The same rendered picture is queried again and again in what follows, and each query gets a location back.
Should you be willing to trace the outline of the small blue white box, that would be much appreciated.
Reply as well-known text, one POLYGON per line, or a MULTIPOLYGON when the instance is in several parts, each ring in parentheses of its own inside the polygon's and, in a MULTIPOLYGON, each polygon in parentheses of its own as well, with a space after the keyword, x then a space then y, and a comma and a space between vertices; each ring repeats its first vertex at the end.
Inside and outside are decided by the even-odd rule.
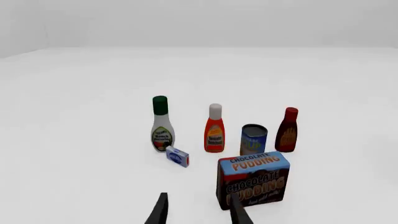
POLYGON ((166 156, 168 160, 171 160, 182 167, 189 166, 189 154, 186 152, 180 151, 172 146, 168 146, 166 147, 166 156))

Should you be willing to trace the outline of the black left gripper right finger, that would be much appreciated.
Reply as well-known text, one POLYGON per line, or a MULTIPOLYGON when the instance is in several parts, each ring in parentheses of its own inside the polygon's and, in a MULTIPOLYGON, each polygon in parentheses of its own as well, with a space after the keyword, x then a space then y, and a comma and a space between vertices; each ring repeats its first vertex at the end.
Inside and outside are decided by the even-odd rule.
POLYGON ((230 215, 232 224, 254 224, 236 194, 231 195, 230 215))

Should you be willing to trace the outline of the dark red bbq sauce bottle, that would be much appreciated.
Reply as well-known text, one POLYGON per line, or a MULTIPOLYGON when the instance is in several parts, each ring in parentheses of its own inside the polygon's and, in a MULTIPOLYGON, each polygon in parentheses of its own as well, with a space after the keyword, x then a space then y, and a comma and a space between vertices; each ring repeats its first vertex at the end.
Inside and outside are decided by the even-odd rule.
POLYGON ((279 152, 293 152, 297 143, 297 108, 286 108, 284 118, 275 138, 275 149, 279 152))

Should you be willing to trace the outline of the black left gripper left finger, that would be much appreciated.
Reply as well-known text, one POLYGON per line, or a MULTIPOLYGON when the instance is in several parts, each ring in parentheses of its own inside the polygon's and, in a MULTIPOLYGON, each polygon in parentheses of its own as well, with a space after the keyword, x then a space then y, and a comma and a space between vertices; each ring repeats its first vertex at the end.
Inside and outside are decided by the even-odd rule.
POLYGON ((169 210, 169 198, 166 192, 159 195, 151 214, 144 224, 166 224, 169 210))

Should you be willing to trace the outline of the chocolate pudding box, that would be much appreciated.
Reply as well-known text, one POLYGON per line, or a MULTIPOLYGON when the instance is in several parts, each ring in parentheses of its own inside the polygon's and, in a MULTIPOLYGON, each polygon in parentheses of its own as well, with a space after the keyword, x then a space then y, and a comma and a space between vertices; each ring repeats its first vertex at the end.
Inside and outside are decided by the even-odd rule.
POLYGON ((290 163, 278 151, 218 160, 216 197, 229 210, 232 195, 244 207, 282 201, 290 163))

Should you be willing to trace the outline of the blue soup tin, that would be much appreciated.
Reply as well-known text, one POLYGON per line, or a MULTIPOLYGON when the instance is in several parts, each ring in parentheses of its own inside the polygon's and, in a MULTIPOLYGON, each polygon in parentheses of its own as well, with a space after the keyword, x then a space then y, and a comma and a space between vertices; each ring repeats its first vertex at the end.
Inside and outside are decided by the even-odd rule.
POLYGON ((260 124, 245 124, 241 132, 240 155, 248 156, 265 151, 268 130, 260 124))

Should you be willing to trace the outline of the ranch dressing bottle green cap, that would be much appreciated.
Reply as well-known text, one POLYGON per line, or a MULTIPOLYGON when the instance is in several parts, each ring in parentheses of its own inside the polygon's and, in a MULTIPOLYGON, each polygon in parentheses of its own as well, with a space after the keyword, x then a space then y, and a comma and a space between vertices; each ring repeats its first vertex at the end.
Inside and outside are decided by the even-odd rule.
POLYGON ((151 143, 156 151, 165 152, 175 143, 175 132, 169 119, 169 107, 166 96, 155 96, 152 99, 154 123, 150 133, 151 143))

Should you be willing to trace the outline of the tomato ketchup bottle white cap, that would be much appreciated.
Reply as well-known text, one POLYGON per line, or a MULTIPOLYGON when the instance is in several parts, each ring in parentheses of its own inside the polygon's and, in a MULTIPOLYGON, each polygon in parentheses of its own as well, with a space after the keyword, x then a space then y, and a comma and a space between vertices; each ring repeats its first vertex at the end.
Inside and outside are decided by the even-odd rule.
POLYGON ((209 117, 204 132, 204 149, 206 152, 223 152, 225 145, 225 131, 222 120, 222 106, 211 104, 209 117))

